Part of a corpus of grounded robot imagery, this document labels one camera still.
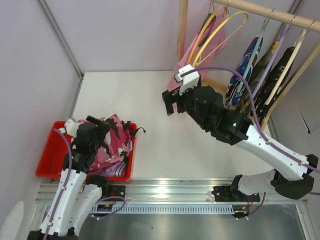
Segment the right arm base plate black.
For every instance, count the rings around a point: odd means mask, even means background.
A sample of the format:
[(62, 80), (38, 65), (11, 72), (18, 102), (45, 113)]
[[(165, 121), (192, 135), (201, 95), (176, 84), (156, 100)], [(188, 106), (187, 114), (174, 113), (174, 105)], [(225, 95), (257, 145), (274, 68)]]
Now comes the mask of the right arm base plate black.
[(261, 200), (260, 195), (258, 193), (252, 195), (246, 195), (240, 192), (235, 187), (230, 185), (218, 185), (214, 186), (211, 194), (214, 196), (216, 202), (232, 202), (232, 203), (240, 203), (253, 201), (259, 202)]

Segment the yellow hanger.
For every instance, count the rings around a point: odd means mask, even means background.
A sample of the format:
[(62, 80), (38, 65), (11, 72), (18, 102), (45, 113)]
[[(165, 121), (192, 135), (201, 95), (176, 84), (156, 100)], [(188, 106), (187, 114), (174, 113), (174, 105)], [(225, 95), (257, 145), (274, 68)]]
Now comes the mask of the yellow hanger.
[[(204, 43), (199, 47), (199, 41), (201, 40), (201, 37), (205, 30), (207, 29), (207, 26), (211, 22), (211, 20), (216, 16), (216, 14), (219, 12), (221, 8), (224, 8), (224, 13), (221, 15), (221, 20), (217, 23), (217, 26), (214, 28), (214, 30), (210, 33), (210, 35), (206, 38)], [(238, 15), (243, 14), (242, 22), (240, 26), (235, 29), (228, 37), (225, 35), (225, 25), (231, 21), (233, 18), (235, 18)], [(238, 30), (240, 30), (246, 23), (246, 21), (249, 19), (249, 13), (246, 11), (238, 11), (227, 18), (225, 16), (227, 15), (227, 7), (221, 6), (218, 10), (215, 10), (212, 15), (209, 17), (209, 19), (205, 22), (203, 28), (201, 29), (198, 37), (196, 38), (196, 41), (194, 45), (192, 46), (192, 49), (190, 50), (187, 64), (191, 64), (192, 67), (204, 67), (212, 63), (213, 57), (215, 56), (216, 51), (222, 50), (227, 45), (227, 40), (231, 38)]]

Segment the pink camouflage trousers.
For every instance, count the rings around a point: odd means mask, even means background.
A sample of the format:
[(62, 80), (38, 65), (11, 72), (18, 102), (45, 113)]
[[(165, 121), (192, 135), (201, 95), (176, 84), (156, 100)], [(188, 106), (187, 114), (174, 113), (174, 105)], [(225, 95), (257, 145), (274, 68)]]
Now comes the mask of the pink camouflage trousers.
[(91, 165), (88, 176), (98, 175), (100, 171), (128, 159), (132, 149), (132, 138), (142, 127), (134, 127), (131, 121), (123, 121), (116, 114), (102, 117), (102, 121), (115, 123), (115, 129), (110, 129), (105, 135), (104, 144), (98, 149), (94, 163)]

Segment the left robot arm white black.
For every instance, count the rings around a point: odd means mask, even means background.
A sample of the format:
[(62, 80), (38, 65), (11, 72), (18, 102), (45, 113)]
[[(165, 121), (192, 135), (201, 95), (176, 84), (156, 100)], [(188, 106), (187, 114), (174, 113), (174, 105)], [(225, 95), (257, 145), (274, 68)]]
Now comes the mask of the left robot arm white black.
[(50, 209), (39, 230), (29, 232), (29, 240), (76, 240), (86, 217), (109, 191), (108, 180), (99, 175), (88, 177), (99, 148), (107, 148), (106, 134), (116, 130), (114, 120), (87, 116), (85, 122), (68, 119), (54, 131), (67, 146), (60, 180)]

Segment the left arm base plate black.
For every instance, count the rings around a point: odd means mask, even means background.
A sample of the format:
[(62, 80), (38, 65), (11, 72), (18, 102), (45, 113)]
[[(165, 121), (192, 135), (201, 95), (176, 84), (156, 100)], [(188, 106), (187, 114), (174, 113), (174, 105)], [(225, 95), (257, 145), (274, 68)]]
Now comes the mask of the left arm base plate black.
[(126, 196), (126, 186), (125, 185), (110, 185), (107, 193), (107, 197), (122, 197)]

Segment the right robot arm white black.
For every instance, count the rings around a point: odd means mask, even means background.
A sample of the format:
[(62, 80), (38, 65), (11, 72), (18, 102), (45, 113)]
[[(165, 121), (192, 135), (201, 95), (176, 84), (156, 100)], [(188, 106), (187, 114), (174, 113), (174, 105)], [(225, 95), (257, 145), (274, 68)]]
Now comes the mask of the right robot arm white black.
[(210, 86), (190, 88), (183, 94), (179, 89), (164, 91), (162, 99), (167, 115), (187, 113), (205, 132), (216, 140), (236, 146), (255, 155), (272, 170), (255, 175), (236, 175), (230, 186), (230, 195), (240, 200), (257, 193), (276, 192), (292, 200), (310, 194), (314, 186), (311, 172), (319, 159), (313, 155), (298, 155), (281, 143), (259, 131), (246, 115), (225, 108), (223, 97)]

